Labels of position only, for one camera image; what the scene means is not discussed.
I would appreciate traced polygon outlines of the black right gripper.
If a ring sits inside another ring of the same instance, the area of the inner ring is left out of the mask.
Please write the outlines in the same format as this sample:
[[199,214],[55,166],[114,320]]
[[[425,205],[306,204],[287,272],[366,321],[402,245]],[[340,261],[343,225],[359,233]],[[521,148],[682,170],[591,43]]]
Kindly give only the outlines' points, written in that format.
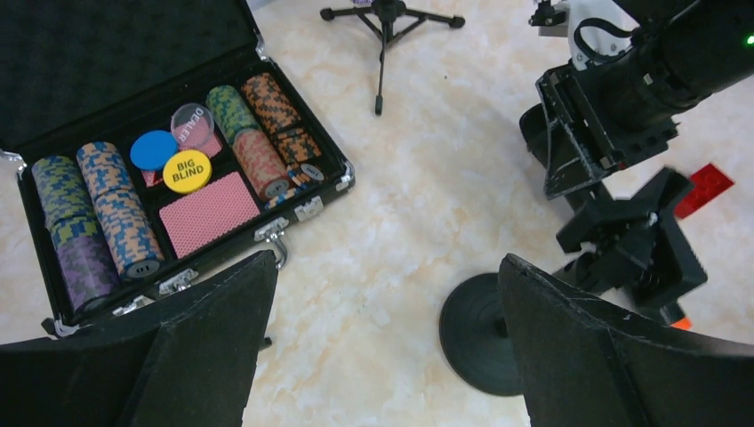
[[663,61],[623,59],[583,71],[568,64],[546,71],[535,87],[540,102],[519,128],[545,168],[547,199],[654,157],[678,136],[681,86]]

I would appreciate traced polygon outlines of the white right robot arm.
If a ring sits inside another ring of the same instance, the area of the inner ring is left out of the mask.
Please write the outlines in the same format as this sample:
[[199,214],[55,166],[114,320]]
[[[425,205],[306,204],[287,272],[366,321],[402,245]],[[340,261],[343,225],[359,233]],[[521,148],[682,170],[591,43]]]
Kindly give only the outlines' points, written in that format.
[[540,1],[529,23],[571,54],[519,122],[549,199],[661,154],[674,116],[753,73],[750,1]]

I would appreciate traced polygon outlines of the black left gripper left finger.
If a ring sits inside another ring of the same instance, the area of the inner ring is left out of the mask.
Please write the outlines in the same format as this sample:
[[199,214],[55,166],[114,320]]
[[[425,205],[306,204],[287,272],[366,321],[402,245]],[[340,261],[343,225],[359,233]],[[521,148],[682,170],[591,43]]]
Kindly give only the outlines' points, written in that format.
[[241,425],[276,284],[260,251],[69,337],[3,345],[2,425]]

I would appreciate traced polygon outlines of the shock mount tripod stand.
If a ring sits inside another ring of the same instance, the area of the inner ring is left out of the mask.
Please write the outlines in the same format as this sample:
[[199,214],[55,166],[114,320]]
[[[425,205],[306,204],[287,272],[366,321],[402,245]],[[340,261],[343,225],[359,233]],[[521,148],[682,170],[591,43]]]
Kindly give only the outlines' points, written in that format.
[[[383,82],[387,51],[426,21],[446,24],[451,29],[460,29],[466,24],[465,18],[461,15],[446,16],[420,11],[408,8],[404,1],[392,0],[376,0],[371,1],[369,5],[353,6],[351,8],[323,8],[320,10],[319,15],[324,21],[332,21],[336,18],[346,16],[356,16],[380,40],[380,72],[374,103],[374,114],[376,116],[380,116],[383,111]],[[415,22],[400,31],[396,31],[395,23],[398,18],[402,17],[415,18]]]

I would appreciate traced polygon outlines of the round base clamp stand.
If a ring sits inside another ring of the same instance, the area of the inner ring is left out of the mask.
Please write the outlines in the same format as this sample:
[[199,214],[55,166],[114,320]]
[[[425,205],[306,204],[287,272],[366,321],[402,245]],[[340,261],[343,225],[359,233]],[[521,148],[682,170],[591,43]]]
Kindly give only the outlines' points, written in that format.
[[[557,241],[577,256],[555,278],[594,295],[619,290],[639,314],[665,323],[660,308],[708,280],[674,214],[693,188],[689,178],[664,167],[630,198],[614,198],[601,184],[570,194],[574,216]],[[471,387],[494,396],[521,394],[496,273],[470,277],[449,294],[439,341],[450,368]]]

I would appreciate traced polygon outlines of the black microphone orange end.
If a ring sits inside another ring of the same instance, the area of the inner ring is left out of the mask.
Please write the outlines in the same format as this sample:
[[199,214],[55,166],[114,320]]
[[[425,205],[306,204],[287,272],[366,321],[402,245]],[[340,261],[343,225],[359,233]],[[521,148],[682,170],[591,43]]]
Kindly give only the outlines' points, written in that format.
[[659,314],[662,320],[669,326],[681,330],[690,330],[692,322],[678,302],[672,302],[660,308]]

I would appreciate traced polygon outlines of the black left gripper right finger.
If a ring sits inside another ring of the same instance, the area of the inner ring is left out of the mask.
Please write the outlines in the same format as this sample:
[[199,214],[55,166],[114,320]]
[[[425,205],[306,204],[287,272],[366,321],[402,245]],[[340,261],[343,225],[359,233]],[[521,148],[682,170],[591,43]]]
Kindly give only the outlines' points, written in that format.
[[499,288],[532,425],[752,425],[751,345],[662,325],[515,254]]

